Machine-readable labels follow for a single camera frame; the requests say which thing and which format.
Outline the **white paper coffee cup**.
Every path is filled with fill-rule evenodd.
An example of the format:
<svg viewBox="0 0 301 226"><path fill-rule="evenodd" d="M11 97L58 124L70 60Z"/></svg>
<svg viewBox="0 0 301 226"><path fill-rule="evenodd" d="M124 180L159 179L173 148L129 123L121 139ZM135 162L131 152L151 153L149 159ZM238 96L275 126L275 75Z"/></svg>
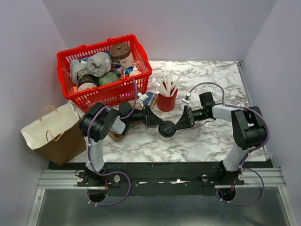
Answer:
<svg viewBox="0 0 301 226"><path fill-rule="evenodd" d="M175 135L175 132L172 133L159 133L160 137L163 141L170 141L172 139L172 137Z"/></svg>

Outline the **black plastic cup lid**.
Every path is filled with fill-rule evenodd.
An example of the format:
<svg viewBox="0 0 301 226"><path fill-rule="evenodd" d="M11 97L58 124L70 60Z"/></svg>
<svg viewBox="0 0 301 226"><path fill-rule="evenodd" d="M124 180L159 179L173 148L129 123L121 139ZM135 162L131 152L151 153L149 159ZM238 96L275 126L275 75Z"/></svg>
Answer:
<svg viewBox="0 0 301 226"><path fill-rule="evenodd" d="M158 132L160 133L172 133L172 132L176 132L176 130L174 129L174 123L172 121L166 121L164 124L159 125L158 127Z"/></svg>

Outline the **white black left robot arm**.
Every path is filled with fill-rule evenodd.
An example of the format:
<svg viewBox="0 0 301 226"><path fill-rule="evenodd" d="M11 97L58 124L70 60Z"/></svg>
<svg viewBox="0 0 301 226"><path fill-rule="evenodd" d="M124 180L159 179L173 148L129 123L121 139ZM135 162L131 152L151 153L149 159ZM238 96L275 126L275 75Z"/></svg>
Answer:
<svg viewBox="0 0 301 226"><path fill-rule="evenodd" d="M103 140L110 132L124 137L130 125L136 122L143 122L146 126L164 123L149 106L145 105L141 110L137 110L128 102L121 103L118 110L97 103L82 116L79 129L87 145L88 157L86 169L79 176L83 179L83 184L99 186L104 182Z"/></svg>

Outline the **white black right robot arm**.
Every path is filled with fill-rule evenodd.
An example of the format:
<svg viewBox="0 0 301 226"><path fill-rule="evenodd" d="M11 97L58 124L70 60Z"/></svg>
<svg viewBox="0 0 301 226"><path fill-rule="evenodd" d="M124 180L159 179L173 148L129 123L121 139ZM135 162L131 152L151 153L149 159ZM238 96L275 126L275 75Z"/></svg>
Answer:
<svg viewBox="0 0 301 226"><path fill-rule="evenodd" d="M220 119L232 123L234 145L227 157L219 163L216 178L223 185L233 180L251 152L268 138L268 128L258 107L248 109L217 104L211 92L199 95L202 108L192 110L186 105L175 131L194 126L196 121Z"/></svg>

